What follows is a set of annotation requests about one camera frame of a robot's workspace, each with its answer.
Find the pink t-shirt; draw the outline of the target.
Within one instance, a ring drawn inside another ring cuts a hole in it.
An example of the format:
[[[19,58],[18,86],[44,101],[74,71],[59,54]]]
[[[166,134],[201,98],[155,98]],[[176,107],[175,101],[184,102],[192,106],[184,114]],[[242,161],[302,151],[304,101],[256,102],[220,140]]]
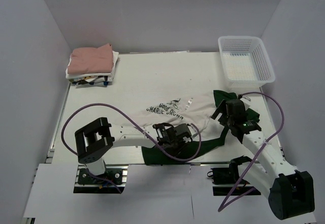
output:
[[[110,73],[113,69],[113,50],[108,43],[98,48],[76,48],[71,53],[69,75]]]

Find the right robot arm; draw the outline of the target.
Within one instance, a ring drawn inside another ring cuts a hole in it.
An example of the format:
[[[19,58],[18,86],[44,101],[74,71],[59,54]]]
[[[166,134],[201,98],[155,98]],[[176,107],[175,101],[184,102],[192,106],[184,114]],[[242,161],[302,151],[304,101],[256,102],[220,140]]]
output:
[[[257,122],[248,118],[242,100],[223,100],[211,116],[246,147],[253,158],[241,156],[229,164],[229,176],[235,184],[243,180],[268,200],[279,219],[311,213],[315,210],[313,178],[288,163],[265,138]]]

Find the white and green t-shirt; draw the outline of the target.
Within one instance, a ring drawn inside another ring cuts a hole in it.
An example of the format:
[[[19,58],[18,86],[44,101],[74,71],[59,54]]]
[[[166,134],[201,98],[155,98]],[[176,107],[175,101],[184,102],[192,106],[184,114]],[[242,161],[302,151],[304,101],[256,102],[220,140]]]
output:
[[[211,120],[211,116],[223,100],[229,101],[233,99],[237,99],[237,95],[233,92],[214,90],[213,92],[189,95],[169,102],[154,104],[130,114],[129,117],[141,127],[151,127],[153,124],[164,122],[173,126],[182,123],[194,123],[202,135],[198,158],[225,144],[228,131],[218,124],[216,120]],[[197,136],[193,142],[185,146],[176,157],[192,157],[198,148],[198,138]],[[183,164],[183,162],[167,157],[155,146],[153,148],[142,147],[141,150],[146,165]]]

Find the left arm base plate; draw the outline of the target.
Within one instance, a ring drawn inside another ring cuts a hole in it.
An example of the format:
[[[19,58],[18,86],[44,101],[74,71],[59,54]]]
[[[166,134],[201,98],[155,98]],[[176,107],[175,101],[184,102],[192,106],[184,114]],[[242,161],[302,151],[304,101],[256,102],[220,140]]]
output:
[[[78,166],[73,193],[121,194],[127,179],[127,166],[106,165],[106,172],[99,177],[90,176],[85,166]]]

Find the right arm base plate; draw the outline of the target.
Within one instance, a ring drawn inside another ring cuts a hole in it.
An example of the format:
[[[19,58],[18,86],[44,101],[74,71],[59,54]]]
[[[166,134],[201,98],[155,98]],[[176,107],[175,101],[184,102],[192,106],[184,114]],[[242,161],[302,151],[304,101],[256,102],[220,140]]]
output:
[[[235,184],[228,168],[211,168],[207,177],[212,180],[213,195],[216,197],[225,197]],[[235,188],[232,196],[240,196],[248,191],[249,196],[259,196],[261,193],[251,186],[247,181],[242,180]]]

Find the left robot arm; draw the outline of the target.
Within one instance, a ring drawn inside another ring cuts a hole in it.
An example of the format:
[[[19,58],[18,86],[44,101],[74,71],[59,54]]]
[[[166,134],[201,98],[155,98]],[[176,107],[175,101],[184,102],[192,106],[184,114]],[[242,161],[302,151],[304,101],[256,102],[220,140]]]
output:
[[[104,155],[108,150],[144,147],[176,157],[194,135],[194,128],[186,123],[157,123],[138,130],[135,126],[110,124],[107,118],[100,117],[75,132],[78,163],[88,168],[95,182],[101,183],[107,178]]]

